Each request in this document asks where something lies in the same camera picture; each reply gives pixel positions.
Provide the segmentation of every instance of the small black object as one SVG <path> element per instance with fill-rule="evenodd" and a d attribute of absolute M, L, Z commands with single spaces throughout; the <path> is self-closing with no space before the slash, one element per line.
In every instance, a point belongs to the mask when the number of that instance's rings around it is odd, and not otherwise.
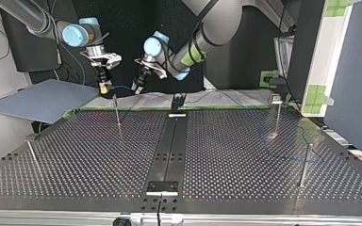
<path fill-rule="evenodd" d="M 178 113 L 179 108 L 184 105 L 185 99 L 187 99 L 187 93 L 176 93 L 173 96 L 172 101 L 172 113 Z"/>
<path fill-rule="evenodd" d="M 116 218 L 113 223 L 113 226 L 131 226 L 131 221 L 127 218 Z"/>

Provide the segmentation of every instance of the black bracket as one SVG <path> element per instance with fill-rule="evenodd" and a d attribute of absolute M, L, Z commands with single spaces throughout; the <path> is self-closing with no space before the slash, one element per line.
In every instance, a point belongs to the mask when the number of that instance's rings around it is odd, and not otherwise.
<path fill-rule="evenodd" d="M 148 196 L 177 196 L 178 182 L 149 182 L 146 189 Z"/>

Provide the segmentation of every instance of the perforated metal table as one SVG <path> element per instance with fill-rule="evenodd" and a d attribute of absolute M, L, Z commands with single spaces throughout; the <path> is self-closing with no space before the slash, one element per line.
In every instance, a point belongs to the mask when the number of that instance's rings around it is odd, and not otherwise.
<path fill-rule="evenodd" d="M 362 162 L 293 109 L 84 111 L 0 160 L 0 210 L 362 217 Z M 307 143 L 304 187 L 298 181 Z M 174 197 L 147 196 L 177 182 Z"/>

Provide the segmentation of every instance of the vertical metal pin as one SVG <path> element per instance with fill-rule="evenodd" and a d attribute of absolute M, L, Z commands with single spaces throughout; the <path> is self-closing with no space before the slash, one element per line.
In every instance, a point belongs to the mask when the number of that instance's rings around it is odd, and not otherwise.
<path fill-rule="evenodd" d="M 114 109 L 116 109 L 117 125 L 120 126 L 121 124 L 120 124 L 120 117 L 119 117 L 119 110 L 118 110 L 116 94 L 113 95 L 113 106 L 114 106 Z"/>
<path fill-rule="evenodd" d="M 304 167 L 302 168 L 302 174 L 301 174 L 301 178 L 299 179 L 299 187 L 304 187 L 304 180 L 305 180 L 305 176 L 307 174 L 307 160 L 310 158 L 310 154 L 311 151 L 313 150 L 313 144 L 308 144 L 307 145 L 307 149 L 306 149 L 306 153 L 304 156 Z"/>
<path fill-rule="evenodd" d="M 278 121 L 280 120 L 280 115 L 281 115 L 281 104 L 282 104 L 282 103 L 278 104 L 277 123 L 278 123 Z"/>
<path fill-rule="evenodd" d="M 34 153 L 34 149 L 32 148 L 31 142 L 28 141 L 27 144 L 28 144 L 28 148 L 30 149 L 32 158 L 34 159 L 34 161 L 37 161 L 37 156 L 36 156 L 35 153 Z"/>

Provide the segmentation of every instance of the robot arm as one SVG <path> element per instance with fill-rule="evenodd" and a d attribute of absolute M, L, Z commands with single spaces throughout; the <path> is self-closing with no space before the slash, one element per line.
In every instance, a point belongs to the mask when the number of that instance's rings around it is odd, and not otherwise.
<path fill-rule="evenodd" d="M 139 94 L 146 83 L 146 77 L 156 73 L 161 79 L 173 76 L 183 80 L 190 67 L 204 60 L 215 47 L 225 45 L 237 33 L 242 16 L 241 0 L 182 0 L 198 16 L 202 25 L 195 29 L 190 40 L 174 53 L 169 48 L 169 37 L 155 32 L 144 43 L 144 57 L 137 59 L 140 74 L 133 89 Z"/>
<path fill-rule="evenodd" d="M 33 0 L 0 0 L 0 8 L 26 25 L 28 31 L 38 37 L 65 41 L 72 47 L 86 47 L 83 54 L 98 72 L 100 92 L 106 94 L 111 84 L 108 70 L 120 64 L 122 57 L 107 53 L 101 28 L 96 18 L 83 18 L 79 24 L 55 21 L 52 16 Z"/>

